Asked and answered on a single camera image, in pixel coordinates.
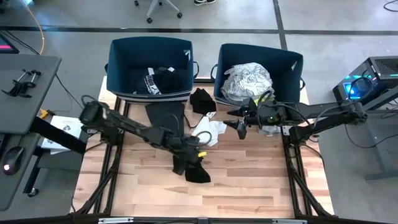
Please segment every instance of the gray floor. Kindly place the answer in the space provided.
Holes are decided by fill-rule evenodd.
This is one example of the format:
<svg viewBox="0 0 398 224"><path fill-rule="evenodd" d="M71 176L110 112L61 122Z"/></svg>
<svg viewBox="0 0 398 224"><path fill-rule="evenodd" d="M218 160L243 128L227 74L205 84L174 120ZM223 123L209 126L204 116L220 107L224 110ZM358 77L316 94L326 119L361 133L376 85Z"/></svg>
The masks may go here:
<svg viewBox="0 0 398 224"><path fill-rule="evenodd" d="M70 27L277 29L272 0L218 0L211 6L195 7L191 0L173 0L184 13L182 20L167 6L158 8L154 22L145 22L148 1L134 7L133 0L36 0L30 8L42 25ZM382 8L378 0L279 0L284 29L287 30L398 30L398 13ZM391 7L398 9L398 4ZM0 26L34 26L19 1L0 16ZM40 49L38 32L14 31L23 41ZM113 39L140 35L177 37L193 42L193 56L200 63L200 76L210 76L221 44L233 42L280 48L278 34L167 34L46 32L45 55L63 58L58 74L76 96L98 96L104 64ZM369 56L398 55L398 35L286 35L289 50L304 55L303 77L310 103L333 101L331 89ZM18 46L22 53L30 52ZM78 116L80 108L54 82L44 108ZM363 131L358 127L357 135ZM372 150L353 147L344 127L322 133L320 146L335 213L344 218L395 223L398 220L398 180L367 183L363 176L377 171ZM0 220L64 215L78 174L48 170L40 173L34 198L18 190L12 207L0 212Z"/></svg>

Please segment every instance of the clothing pile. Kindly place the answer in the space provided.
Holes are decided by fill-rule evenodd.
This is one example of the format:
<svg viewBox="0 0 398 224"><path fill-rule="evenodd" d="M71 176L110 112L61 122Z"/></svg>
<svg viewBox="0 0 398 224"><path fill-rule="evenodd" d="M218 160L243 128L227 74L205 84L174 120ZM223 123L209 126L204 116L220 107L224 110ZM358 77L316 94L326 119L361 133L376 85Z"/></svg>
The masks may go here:
<svg viewBox="0 0 398 224"><path fill-rule="evenodd" d="M165 68L137 68L132 75L137 79L133 94L161 95L183 91L183 81L187 76L186 70L173 67Z"/></svg>
<svg viewBox="0 0 398 224"><path fill-rule="evenodd" d="M272 80L269 72L258 63L234 65L224 72L229 75L221 87L221 93L233 104L240 105L243 100L251 97L258 99L264 92L272 89Z"/></svg>

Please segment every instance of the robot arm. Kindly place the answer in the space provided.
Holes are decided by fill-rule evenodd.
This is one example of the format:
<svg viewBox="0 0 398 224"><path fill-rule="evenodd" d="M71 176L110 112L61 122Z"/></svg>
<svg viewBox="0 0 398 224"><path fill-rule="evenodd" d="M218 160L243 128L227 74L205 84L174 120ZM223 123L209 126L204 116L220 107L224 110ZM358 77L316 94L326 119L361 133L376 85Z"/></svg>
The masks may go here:
<svg viewBox="0 0 398 224"><path fill-rule="evenodd" d="M265 101L257 106L253 99L248 98L239 109L228 114L242 116L243 120L224 121L238 131L240 139L246 137L246 126L293 126L289 129L292 143L306 141L311 135L334 128L341 124L361 124L367 119L360 102L324 103L306 105L303 103L281 103ZM298 126L307 119L326 117L323 120L307 126Z"/></svg>
<svg viewBox="0 0 398 224"><path fill-rule="evenodd" d="M82 129L95 129L101 132L101 140L117 144L118 133L125 130L141 137L152 147L171 152L173 155L189 164L201 161L198 148L199 138L195 136L176 137L173 131L165 128L147 127L120 115L109 108L106 103L91 101L86 103L79 117L84 124Z"/></svg>

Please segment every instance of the wooden table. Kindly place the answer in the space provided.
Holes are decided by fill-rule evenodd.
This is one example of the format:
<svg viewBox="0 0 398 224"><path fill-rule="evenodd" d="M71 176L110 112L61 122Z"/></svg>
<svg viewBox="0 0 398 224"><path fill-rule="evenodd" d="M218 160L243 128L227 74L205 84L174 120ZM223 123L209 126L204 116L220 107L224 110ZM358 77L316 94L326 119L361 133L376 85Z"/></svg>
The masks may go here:
<svg viewBox="0 0 398 224"><path fill-rule="evenodd" d="M213 95L213 85L200 84ZM302 102L308 103L302 92ZM106 77L99 100L114 106L116 96L106 90ZM236 119L226 114L227 106L218 106L213 120ZM201 115L192 112L189 103L185 114L191 124ZM150 125L144 105L131 105L129 117ZM185 125L185 132L190 130ZM87 147L97 144L99 135L90 138ZM318 150L318 144L308 142ZM105 145L88 151L83 160L73 204L79 209L93 193L100 179ZM292 218L292 199L280 134L272 137L248 129L245 140L227 127L218 136L218 144L207 147L202 164L211 176L211 183L193 184L184 175L172 172L172 155L154 149L142 139L126 133L114 193L112 215L134 217L230 217L230 218ZM322 160L302 147L307 184L314 196L333 213ZM108 189L104 190L103 205ZM298 190L301 208L302 194Z"/></svg>

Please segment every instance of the dark blue storage bin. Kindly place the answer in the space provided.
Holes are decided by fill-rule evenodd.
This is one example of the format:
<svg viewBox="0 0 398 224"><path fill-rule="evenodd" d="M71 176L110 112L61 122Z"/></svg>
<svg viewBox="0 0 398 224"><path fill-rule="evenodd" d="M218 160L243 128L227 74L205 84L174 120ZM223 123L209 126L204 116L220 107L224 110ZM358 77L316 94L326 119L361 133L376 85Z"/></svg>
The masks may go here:
<svg viewBox="0 0 398 224"><path fill-rule="evenodd" d="M224 72L233 65L256 62L271 75L275 98L280 102L300 101L300 80L303 55L281 49L245 44L223 44L218 56L218 67L214 81L214 97L218 103L233 105L221 93L228 75Z"/></svg>
<svg viewBox="0 0 398 224"><path fill-rule="evenodd" d="M192 43L168 37L129 37L113 40L106 68L106 88L123 100L150 103L158 101L187 101L193 88ZM162 95L137 95L140 78L134 70L140 68L173 67L186 70L178 92Z"/></svg>

